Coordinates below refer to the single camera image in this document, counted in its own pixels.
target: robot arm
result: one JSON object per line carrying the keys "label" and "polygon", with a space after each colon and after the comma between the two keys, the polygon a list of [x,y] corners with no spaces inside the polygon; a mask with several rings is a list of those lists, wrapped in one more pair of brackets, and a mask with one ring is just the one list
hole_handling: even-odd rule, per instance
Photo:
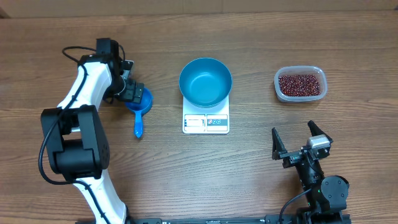
{"label": "robot arm", "polygon": [[[134,62],[119,58],[118,49],[116,41],[98,39],[96,53],[80,59],[78,76],[66,98],[41,115],[44,136],[56,123],[46,142],[51,169],[82,192],[95,214],[94,223],[99,224],[125,224],[129,220],[127,207],[109,178],[109,144],[98,109],[101,100],[107,98],[140,103],[144,89],[142,83],[129,79]],[[67,107],[84,77],[76,100]],[[80,132],[81,139],[64,140],[63,136],[71,132]]]}

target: blue spoon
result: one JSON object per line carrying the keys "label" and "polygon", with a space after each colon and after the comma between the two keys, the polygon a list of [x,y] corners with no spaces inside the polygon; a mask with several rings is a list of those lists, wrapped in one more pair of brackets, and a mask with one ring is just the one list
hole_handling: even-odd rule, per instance
{"label": "blue spoon", "polygon": [[137,138],[141,138],[144,133],[144,123],[142,116],[152,108],[152,100],[154,97],[147,88],[142,92],[141,103],[126,103],[127,108],[136,114],[136,123],[134,125],[134,134]]}

